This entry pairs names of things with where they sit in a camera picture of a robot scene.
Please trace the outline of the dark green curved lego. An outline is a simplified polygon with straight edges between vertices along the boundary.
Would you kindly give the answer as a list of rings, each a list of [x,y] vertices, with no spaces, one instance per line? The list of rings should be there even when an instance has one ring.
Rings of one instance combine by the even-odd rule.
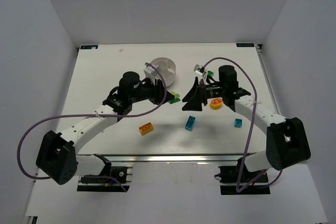
[[[173,103],[176,103],[176,102],[179,102],[180,99],[179,98],[175,98],[175,99],[172,99],[171,101],[169,101],[170,104],[173,104]]]

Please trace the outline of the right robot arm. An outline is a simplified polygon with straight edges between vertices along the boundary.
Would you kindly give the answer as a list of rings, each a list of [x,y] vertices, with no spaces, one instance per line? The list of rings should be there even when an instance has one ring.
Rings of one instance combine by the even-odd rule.
[[[195,78],[192,88],[182,100],[184,111],[201,111],[208,99],[221,98],[227,107],[249,119],[266,135],[266,149],[245,158],[243,164],[247,171],[283,170],[311,157],[303,122],[298,118],[288,119],[257,104],[250,92],[239,87],[233,66],[219,67],[217,81],[209,78],[199,65],[194,71],[200,77]]]

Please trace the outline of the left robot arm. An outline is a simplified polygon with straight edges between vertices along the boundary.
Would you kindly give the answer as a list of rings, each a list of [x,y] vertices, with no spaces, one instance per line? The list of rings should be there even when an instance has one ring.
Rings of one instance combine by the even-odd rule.
[[[162,80],[143,80],[128,71],[117,87],[90,116],[59,133],[49,131],[43,137],[36,165],[57,184],[63,185],[74,176],[106,179],[111,163],[102,155],[79,155],[79,151],[99,133],[125,118],[134,103],[148,100],[154,105],[174,99]]]

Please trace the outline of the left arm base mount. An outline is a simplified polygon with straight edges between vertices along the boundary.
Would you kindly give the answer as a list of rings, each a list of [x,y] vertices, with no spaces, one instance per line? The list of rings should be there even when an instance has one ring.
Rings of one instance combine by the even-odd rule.
[[[92,193],[126,193],[132,182],[133,164],[112,163],[99,175],[79,177],[77,191]]]

